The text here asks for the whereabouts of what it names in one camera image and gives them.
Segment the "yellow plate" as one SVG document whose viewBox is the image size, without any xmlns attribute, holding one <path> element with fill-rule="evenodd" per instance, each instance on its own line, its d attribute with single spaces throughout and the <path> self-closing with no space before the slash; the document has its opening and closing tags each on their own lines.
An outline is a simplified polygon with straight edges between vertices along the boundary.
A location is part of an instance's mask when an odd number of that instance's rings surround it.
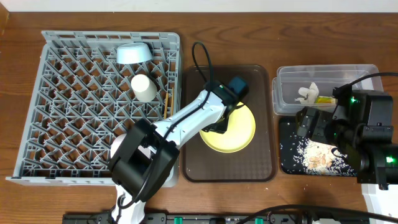
<svg viewBox="0 0 398 224">
<path fill-rule="evenodd" d="M 225 133 L 200 131 L 200 136 L 207 146 L 218 152 L 233 153 L 242 150 L 251 142 L 256 131 L 254 115 L 242 102 L 239 102 L 238 106 L 241 108 L 234 110 L 229 116 Z"/>
</svg>

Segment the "yellow green snack wrapper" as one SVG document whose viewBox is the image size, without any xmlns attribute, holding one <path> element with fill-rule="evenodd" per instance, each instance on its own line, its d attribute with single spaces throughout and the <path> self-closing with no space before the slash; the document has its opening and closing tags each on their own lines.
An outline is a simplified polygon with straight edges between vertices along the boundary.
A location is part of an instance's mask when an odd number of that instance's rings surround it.
<svg viewBox="0 0 398 224">
<path fill-rule="evenodd" d="M 335 105 L 337 102 L 336 98 L 330 96 L 318 96 L 315 100 L 315 104 L 333 104 Z"/>
</svg>

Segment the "white tissue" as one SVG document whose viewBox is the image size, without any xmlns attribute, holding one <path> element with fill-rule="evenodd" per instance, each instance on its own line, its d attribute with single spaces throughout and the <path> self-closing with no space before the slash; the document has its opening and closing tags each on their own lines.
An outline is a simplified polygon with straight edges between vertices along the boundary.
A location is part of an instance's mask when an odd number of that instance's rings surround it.
<svg viewBox="0 0 398 224">
<path fill-rule="evenodd" d="M 311 82 L 308 88 L 300 87 L 298 89 L 298 93 L 300 97 L 296 98 L 295 101 L 298 101 L 300 104 L 309 105 L 314 104 L 316 99 L 319 96 L 319 89 L 315 82 Z"/>
</svg>

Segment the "cream cup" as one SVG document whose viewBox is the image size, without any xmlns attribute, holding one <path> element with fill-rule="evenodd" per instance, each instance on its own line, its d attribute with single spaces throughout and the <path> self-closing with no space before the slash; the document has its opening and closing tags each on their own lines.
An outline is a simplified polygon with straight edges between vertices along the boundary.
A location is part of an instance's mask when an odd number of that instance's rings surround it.
<svg viewBox="0 0 398 224">
<path fill-rule="evenodd" d="M 147 75 L 143 74 L 137 74 L 132 78 L 131 88 L 135 97 L 144 103 L 152 101 L 157 94 L 155 83 Z"/>
</svg>

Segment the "pink small plate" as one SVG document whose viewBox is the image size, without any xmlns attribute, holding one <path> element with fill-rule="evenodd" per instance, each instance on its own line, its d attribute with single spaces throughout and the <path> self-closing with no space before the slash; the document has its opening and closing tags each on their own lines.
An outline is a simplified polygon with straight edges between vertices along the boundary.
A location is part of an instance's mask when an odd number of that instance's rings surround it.
<svg viewBox="0 0 398 224">
<path fill-rule="evenodd" d="M 110 150 L 110 156 L 113 158 L 115 155 L 116 151 L 118 150 L 119 146 L 123 142 L 124 138 L 126 137 L 126 134 L 119 135 L 112 143 L 111 145 L 111 150 Z M 136 149 L 136 152 L 141 152 L 143 155 L 150 161 L 152 161 L 151 158 L 151 150 L 149 148 L 143 148 L 142 146 L 138 146 Z"/>
</svg>

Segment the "light blue bowl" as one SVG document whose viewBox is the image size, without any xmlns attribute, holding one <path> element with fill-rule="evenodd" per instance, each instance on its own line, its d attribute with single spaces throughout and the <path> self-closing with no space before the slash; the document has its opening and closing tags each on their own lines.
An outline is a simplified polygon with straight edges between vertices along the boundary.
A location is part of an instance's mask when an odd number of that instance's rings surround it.
<svg viewBox="0 0 398 224">
<path fill-rule="evenodd" d="M 123 44 L 117 48 L 116 61 L 119 64 L 135 64 L 150 60 L 152 60 L 152 54 L 145 43 Z"/>
</svg>

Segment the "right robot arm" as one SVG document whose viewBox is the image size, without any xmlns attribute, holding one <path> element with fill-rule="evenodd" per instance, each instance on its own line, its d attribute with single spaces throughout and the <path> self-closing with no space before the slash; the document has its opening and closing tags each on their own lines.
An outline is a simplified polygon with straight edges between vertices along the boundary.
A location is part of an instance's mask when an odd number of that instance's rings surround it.
<svg viewBox="0 0 398 224">
<path fill-rule="evenodd" d="M 375 90 L 335 90 L 334 111 L 306 106 L 297 112 L 297 134 L 333 146 L 360 184 L 388 190 L 397 184 L 397 145 L 392 142 L 393 99 Z"/>
</svg>

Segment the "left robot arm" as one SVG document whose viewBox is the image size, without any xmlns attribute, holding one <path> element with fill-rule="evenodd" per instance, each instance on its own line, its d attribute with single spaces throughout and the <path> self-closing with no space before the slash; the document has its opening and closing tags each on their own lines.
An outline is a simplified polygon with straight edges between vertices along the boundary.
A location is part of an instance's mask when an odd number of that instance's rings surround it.
<svg viewBox="0 0 398 224">
<path fill-rule="evenodd" d="M 145 203 L 163 186 L 180 154 L 180 148 L 200 130 L 226 131 L 228 116 L 239 103 L 232 83 L 207 83 L 189 105 L 154 124 L 140 119 L 111 146 L 108 169 L 116 185 L 112 223 L 140 223 Z"/>
</svg>

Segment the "grey dishwasher rack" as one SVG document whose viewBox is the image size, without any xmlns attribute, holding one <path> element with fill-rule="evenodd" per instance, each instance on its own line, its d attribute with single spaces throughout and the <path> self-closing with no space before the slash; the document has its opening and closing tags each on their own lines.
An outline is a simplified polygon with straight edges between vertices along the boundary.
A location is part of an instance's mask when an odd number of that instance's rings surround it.
<svg viewBox="0 0 398 224">
<path fill-rule="evenodd" d="M 180 108 L 182 48 L 173 32 L 42 32 L 40 57 L 16 166 L 8 181 L 20 185 L 113 184 L 107 168 L 111 144 L 132 125 L 170 116 Z M 119 64 L 117 48 L 142 42 L 152 60 Z M 131 88 L 137 74 L 156 85 L 156 97 L 139 101 Z"/>
</svg>

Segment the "clear plastic container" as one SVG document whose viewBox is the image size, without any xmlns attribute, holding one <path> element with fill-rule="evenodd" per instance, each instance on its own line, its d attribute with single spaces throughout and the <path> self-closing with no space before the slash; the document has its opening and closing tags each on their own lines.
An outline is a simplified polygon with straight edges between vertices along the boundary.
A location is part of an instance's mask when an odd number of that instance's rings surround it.
<svg viewBox="0 0 398 224">
<path fill-rule="evenodd" d="M 335 87 L 343 86 L 360 77 L 377 73 L 373 64 L 297 65 L 277 70 L 272 80 L 272 103 L 277 115 L 294 116 L 306 106 L 327 112 L 334 111 L 334 103 L 308 103 L 307 91 L 319 97 L 331 97 Z"/>
</svg>

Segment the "brown plastic serving tray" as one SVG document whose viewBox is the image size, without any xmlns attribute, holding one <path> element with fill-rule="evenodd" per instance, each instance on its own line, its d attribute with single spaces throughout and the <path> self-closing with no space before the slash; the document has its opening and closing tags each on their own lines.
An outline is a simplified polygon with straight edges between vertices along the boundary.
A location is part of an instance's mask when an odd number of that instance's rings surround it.
<svg viewBox="0 0 398 224">
<path fill-rule="evenodd" d="M 267 182 L 277 173 L 268 73 L 260 65 L 215 66 L 216 80 L 227 84 L 234 77 L 248 83 L 249 93 L 243 101 L 255 118 L 254 137 L 244 149 L 223 153 L 196 134 L 180 154 L 181 171 L 190 182 Z"/>
</svg>

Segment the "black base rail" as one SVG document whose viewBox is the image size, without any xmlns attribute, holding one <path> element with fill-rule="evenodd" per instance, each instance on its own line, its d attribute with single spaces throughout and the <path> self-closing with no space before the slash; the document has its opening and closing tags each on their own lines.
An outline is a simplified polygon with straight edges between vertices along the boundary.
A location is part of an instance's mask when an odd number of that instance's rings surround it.
<svg viewBox="0 0 398 224">
<path fill-rule="evenodd" d="M 145 224 L 234 224 L 245 219 L 239 215 L 167 215 L 165 213 L 149 213 L 141 221 Z M 350 217 L 346 215 L 319 215 L 311 216 L 308 213 L 274 213 L 258 216 L 248 221 L 252 224 L 306 224 L 306 223 L 340 223 L 340 224 L 369 224 L 370 221 L 363 217 Z M 64 214 L 62 224 L 88 224 L 88 223 L 115 223 L 109 212 L 97 214 Z"/>
</svg>

